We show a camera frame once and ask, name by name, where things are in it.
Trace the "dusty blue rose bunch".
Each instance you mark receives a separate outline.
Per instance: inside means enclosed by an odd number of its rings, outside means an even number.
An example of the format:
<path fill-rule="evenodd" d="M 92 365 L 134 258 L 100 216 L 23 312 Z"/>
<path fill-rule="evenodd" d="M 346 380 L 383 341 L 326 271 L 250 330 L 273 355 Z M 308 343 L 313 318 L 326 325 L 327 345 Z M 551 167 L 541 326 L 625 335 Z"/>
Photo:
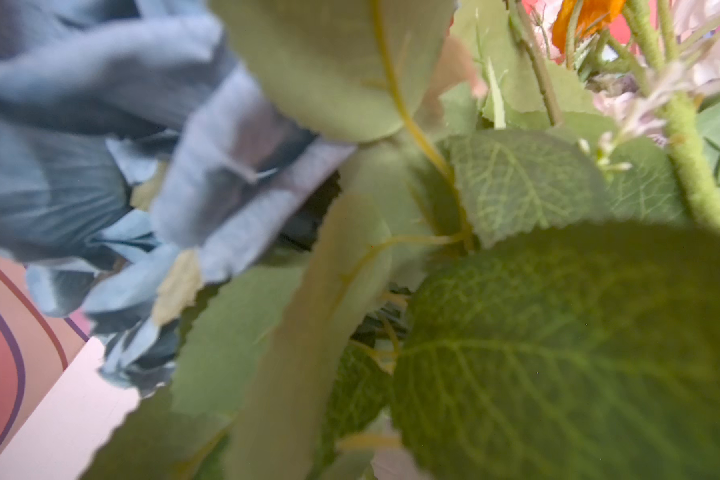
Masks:
<path fill-rule="evenodd" d="M 308 245 L 353 151 L 278 111 L 204 1 L 0 1 L 0 255 L 42 313 L 84 313 L 116 387 L 173 374 L 152 310 L 183 250 L 214 284 Z"/>

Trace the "orange gerbera flower stem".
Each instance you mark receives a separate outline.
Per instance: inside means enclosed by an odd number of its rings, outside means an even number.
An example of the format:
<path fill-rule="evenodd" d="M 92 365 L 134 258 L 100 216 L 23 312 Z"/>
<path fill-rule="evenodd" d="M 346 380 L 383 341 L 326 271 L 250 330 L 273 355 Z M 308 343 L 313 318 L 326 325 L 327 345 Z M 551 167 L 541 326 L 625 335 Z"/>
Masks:
<path fill-rule="evenodd" d="M 575 37 L 583 39 L 613 23 L 622 13 L 625 0 L 584 0 L 577 18 Z M 552 25 L 552 45 L 561 54 L 566 51 L 566 39 L 569 23 L 576 0 L 564 0 Z"/>

